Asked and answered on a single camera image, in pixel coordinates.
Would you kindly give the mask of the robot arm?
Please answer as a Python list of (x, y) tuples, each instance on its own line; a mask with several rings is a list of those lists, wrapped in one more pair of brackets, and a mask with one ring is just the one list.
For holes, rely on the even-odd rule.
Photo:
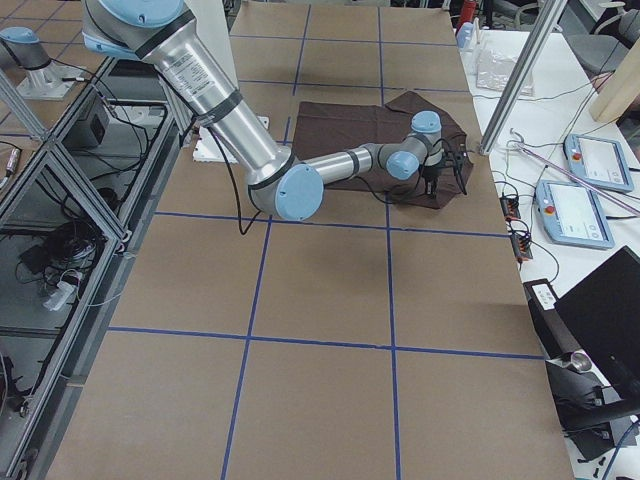
[(44, 69), (52, 62), (39, 37), (28, 27), (13, 26), (3, 29), (1, 45), (16, 64), (27, 71)]
[(417, 113), (399, 143), (360, 147), (301, 161), (278, 144), (245, 102), (237, 85), (197, 32), (183, 1), (86, 1), (88, 49), (152, 65), (177, 97), (245, 169), (254, 206), (282, 219), (303, 221), (321, 206), (324, 187), (372, 169), (405, 181), (443, 160), (438, 114)]

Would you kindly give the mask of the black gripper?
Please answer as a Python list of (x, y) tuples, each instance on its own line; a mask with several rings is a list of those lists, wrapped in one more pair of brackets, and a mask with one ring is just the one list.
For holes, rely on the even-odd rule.
[(440, 170), (442, 169), (442, 162), (438, 162), (434, 165), (426, 165), (422, 167), (422, 178), (425, 180), (425, 194), (437, 195), (438, 192), (438, 179), (440, 176)]

